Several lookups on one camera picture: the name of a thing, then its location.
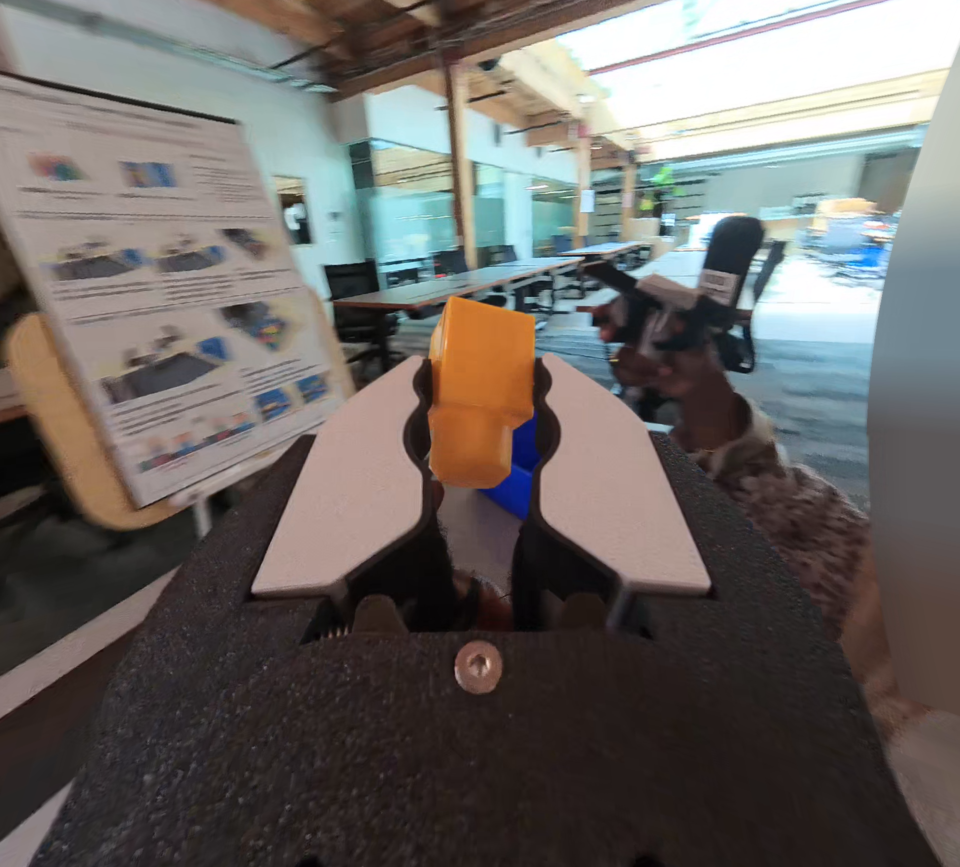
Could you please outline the person's right hand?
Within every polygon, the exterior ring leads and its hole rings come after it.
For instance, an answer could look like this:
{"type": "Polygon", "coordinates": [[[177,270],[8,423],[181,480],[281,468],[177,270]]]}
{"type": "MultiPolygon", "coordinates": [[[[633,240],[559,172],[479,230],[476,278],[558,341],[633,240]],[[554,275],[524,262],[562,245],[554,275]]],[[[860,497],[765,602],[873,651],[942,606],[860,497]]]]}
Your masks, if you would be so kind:
{"type": "Polygon", "coordinates": [[[669,352],[657,359],[624,342],[615,355],[614,375],[626,389],[652,391],[678,407],[675,442],[701,469],[717,478],[728,455],[749,437],[753,411],[727,378],[712,345],[669,352]]]}

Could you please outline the illustrated instruction poster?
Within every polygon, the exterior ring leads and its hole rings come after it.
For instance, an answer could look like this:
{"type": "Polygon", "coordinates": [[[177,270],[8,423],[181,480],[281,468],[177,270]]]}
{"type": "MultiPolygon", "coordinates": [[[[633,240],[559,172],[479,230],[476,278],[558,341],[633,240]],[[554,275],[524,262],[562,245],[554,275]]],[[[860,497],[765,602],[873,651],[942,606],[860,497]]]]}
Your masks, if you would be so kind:
{"type": "Polygon", "coordinates": [[[136,507],[347,399],[237,122],[2,74],[1,154],[7,242],[136,507]]]}

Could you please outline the green plant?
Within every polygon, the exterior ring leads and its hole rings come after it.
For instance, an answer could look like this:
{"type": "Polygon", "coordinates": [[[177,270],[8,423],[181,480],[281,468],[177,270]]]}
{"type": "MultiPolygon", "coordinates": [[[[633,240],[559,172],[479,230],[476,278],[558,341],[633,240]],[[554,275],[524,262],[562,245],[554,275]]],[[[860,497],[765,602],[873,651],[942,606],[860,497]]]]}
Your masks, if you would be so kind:
{"type": "Polygon", "coordinates": [[[672,166],[661,165],[644,183],[643,210],[648,216],[660,219],[665,204],[675,193],[675,180],[672,166]]]}

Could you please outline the plywood poster stand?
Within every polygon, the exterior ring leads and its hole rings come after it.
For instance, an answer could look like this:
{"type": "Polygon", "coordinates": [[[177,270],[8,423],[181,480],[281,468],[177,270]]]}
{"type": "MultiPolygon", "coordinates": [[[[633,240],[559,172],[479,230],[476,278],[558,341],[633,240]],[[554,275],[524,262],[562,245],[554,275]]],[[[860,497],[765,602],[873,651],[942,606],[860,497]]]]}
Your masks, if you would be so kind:
{"type": "Polygon", "coordinates": [[[138,509],[103,441],[96,414],[74,385],[42,313],[18,319],[4,344],[7,369],[19,404],[40,436],[64,496],[90,525],[132,533],[192,509],[199,536],[210,528],[210,499],[273,465],[292,444],[288,439],[259,450],[197,484],[138,509]]]}

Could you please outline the yellow single-stud mega block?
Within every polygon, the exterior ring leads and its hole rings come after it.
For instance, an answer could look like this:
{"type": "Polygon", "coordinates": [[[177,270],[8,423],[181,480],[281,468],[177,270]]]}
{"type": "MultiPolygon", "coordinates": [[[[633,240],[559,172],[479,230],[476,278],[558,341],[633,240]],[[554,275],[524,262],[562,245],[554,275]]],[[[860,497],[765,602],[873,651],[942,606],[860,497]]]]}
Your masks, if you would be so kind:
{"type": "Polygon", "coordinates": [[[534,317],[450,297],[428,358],[431,471],[450,487],[497,487],[512,469],[514,431],[534,414],[534,317]]]}

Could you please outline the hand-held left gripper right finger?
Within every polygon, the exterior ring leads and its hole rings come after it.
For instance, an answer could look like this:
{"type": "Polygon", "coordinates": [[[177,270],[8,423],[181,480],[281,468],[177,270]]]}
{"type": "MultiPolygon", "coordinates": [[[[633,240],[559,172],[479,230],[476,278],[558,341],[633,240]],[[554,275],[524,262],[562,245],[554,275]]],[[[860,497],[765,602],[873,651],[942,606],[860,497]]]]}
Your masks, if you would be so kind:
{"type": "Polygon", "coordinates": [[[707,596],[711,576],[646,424],[556,354],[536,374],[530,522],[617,594],[707,596]]]}

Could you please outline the person's right forearm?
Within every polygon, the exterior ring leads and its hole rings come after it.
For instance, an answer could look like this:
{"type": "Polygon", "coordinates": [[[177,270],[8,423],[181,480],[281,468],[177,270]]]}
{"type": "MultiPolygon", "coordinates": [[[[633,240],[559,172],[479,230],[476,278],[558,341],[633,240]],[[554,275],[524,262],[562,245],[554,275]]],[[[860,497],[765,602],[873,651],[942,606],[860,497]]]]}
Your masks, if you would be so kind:
{"type": "Polygon", "coordinates": [[[772,422],[749,400],[734,393],[733,410],[733,438],[690,456],[809,594],[825,633],[842,646],[882,740],[895,741],[927,709],[904,698],[895,677],[870,519],[824,477],[789,462],[772,422]]]}

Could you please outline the large white curved surface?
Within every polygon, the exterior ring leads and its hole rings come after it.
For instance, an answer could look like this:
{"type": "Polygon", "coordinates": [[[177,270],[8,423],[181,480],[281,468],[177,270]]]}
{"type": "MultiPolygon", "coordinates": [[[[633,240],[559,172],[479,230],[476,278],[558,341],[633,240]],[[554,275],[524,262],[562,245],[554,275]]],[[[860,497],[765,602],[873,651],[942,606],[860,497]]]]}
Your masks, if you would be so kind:
{"type": "Polygon", "coordinates": [[[870,522],[901,694],[959,711],[959,58],[907,188],[874,331],[870,522]]]}

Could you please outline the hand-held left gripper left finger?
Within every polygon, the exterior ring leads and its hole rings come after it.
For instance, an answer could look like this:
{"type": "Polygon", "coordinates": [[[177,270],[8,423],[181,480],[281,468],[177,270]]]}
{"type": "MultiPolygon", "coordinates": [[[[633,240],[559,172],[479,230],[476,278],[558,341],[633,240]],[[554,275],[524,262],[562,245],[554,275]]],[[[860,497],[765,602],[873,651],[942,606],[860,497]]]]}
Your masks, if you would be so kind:
{"type": "Polygon", "coordinates": [[[431,375],[429,360],[408,358],[320,426],[253,577],[254,598],[346,598],[436,521],[431,375]]]}

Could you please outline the black office chair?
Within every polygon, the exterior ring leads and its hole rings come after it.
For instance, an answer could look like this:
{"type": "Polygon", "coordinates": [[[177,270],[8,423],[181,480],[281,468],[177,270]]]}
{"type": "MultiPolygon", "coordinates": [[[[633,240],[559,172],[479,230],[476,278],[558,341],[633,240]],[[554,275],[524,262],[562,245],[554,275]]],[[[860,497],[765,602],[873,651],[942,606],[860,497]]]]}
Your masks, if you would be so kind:
{"type": "Polygon", "coordinates": [[[377,359],[383,373],[400,355],[392,349],[399,329],[396,313],[356,300],[381,292],[377,261],[325,264],[321,268],[333,312],[335,332],[344,345],[363,345],[355,360],[377,359]]]}

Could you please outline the blue plastic storage bin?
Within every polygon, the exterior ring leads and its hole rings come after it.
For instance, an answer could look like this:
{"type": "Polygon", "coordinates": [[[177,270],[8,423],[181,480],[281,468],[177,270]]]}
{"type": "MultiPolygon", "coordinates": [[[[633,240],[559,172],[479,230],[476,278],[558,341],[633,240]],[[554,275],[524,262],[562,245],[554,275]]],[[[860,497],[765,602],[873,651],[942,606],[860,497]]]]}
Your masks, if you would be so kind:
{"type": "Polygon", "coordinates": [[[489,501],[522,522],[529,513],[534,471],[541,459],[536,430],[534,415],[512,431],[509,475],[496,486],[480,490],[489,501]]]}

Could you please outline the wooden post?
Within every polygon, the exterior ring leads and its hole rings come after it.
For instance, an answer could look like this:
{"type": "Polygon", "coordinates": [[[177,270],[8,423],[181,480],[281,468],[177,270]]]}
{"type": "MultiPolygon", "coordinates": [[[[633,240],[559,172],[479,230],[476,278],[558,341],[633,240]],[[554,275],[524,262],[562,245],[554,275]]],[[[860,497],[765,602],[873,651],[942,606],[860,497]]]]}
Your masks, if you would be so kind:
{"type": "Polygon", "coordinates": [[[468,150],[469,84],[462,58],[452,51],[444,52],[441,60],[441,76],[447,107],[456,235],[463,252],[466,269],[474,271],[477,269],[474,166],[468,150]]]}

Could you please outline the long wooden desk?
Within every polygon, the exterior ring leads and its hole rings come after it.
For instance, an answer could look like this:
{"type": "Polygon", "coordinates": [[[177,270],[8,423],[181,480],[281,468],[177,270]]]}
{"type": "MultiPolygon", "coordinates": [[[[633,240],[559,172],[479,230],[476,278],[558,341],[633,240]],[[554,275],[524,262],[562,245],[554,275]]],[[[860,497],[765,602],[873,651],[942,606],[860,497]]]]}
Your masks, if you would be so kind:
{"type": "Polygon", "coordinates": [[[357,297],[356,301],[367,302],[391,313],[414,314],[443,305],[453,297],[466,298],[494,288],[503,288],[508,294],[523,292],[538,281],[547,279],[552,282],[559,274],[575,272],[584,260],[580,255],[571,254],[513,261],[389,288],[379,295],[357,297]]]}

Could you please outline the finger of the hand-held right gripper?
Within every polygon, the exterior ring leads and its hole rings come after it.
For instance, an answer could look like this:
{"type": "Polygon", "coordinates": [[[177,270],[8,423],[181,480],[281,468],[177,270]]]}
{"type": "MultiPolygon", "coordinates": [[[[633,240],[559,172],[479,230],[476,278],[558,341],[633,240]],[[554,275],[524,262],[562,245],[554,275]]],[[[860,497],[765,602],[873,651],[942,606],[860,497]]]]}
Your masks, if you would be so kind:
{"type": "Polygon", "coordinates": [[[654,303],[664,309],[691,310],[700,299],[700,293],[695,288],[656,273],[636,278],[608,261],[585,263],[584,275],[619,296],[639,303],[654,303]]]}

